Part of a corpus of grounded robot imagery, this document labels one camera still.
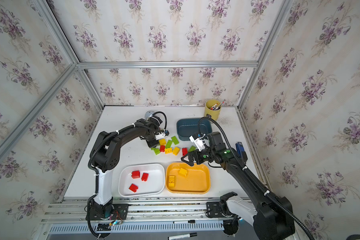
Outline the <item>yellow curved lego brick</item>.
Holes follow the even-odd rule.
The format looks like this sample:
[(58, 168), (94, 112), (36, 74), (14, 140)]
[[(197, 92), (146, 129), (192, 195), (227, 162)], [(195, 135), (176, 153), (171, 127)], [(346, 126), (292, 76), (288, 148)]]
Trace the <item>yellow curved lego brick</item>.
[(175, 186), (175, 176), (169, 176), (168, 187), (173, 188)]

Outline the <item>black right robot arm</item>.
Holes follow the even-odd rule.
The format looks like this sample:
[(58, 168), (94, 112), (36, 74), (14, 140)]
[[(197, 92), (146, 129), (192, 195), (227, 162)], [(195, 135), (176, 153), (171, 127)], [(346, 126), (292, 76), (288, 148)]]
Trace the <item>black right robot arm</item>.
[(219, 164), (239, 183), (254, 205), (251, 210), (240, 202), (237, 194), (231, 192), (221, 197), (224, 214), (240, 217), (251, 224), (260, 240), (284, 240), (296, 232), (296, 225), (310, 240), (314, 239), (308, 227), (294, 215), (291, 202), (270, 191), (248, 168), (247, 155), (239, 155), (232, 148), (222, 127), (208, 117), (200, 118), (198, 124), (203, 121), (212, 122), (219, 131), (205, 134), (198, 129), (190, 136), (197, 149), (183, 156), (182, 162), (191, 167), (204, 162)]

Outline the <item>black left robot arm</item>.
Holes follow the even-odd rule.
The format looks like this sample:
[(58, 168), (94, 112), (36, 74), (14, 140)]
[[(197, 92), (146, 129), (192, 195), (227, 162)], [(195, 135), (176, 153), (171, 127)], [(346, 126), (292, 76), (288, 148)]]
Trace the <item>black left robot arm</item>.
[(101, 132), (88, 161), (88, 168), (95, 172), (96, 179), (95, 193), (89, 202), (101, 207), (112, 203), (113, 170), (120, 161), (121, 148), (137, 138), (144, 140), (149, 148), (154, 148), (159, 145), (159, 140), (169, 135), (167, 125), (166, 114), (158, 111), (120, 130)]

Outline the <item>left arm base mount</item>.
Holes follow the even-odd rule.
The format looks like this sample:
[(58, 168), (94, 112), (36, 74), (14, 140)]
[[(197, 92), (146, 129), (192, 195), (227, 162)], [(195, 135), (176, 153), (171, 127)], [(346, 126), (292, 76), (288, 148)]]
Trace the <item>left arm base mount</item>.
[(128, 209), (128, 204), (108, 203), (102, 206), (90, 201), (86, 206), (86, 221), (90, 232), (96, 237), (105, 237), (112, 226), (122, 224), (126, 220)]

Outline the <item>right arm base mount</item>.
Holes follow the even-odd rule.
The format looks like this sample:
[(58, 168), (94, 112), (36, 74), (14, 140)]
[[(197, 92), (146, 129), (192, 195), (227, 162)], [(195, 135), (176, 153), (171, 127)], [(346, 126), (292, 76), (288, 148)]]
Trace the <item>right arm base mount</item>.
[(231, 220), (223, 221), (223, 232), (228, 236), (234, 236), (239, 231), (239, 222), (242, 218), (230, 212), (228, 208), (228, 200), (236, 197), (238, 194), (229, 192), (220, 197), (218, 202), (207, 202), (207, 218), (232, 218)]

